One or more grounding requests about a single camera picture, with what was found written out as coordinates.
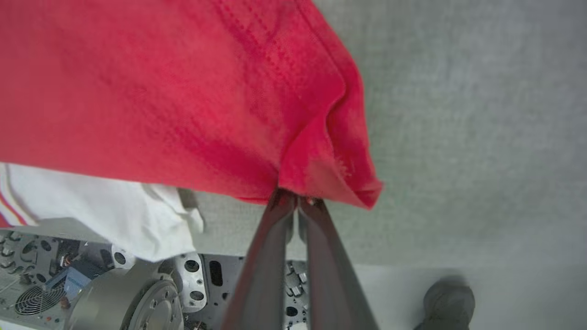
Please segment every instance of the shoe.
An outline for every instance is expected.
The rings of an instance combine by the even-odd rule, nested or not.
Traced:
[[[436,282],[424,296],[424,322],[415,330],[423,330],[427,324],[451,324],[467,329],[475,311],[475,296],[463,280],[450,278]]]

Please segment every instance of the gray fabric surface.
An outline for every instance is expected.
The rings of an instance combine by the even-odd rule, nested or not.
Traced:
[[[362,73],[386,184],[371,212],[329,204],[354,262],[585,262],[586,1],[316,3]],[[200,250],[244,254],[263,208],[197,198]]]

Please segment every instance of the floor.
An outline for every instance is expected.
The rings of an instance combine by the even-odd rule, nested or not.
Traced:
[[[475,293],[473,330],[585,329],[586,266],[459,270],[362,266],[357,273],[381,330],[413,329],[422,318],[426,290],[449,275],[464,276]]]

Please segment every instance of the gray shoe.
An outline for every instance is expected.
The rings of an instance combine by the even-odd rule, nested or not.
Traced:
[[[475,296],[463,280],[440,280],[424,296],[426,316],[416,330],[468,329],[474,310]]]

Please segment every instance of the white cloth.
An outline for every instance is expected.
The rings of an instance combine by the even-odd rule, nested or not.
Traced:
[[[195,251],[199,211],[176,188],[0,163],[0,213],[10,225],[75,218],[113,244],[150,261]]]

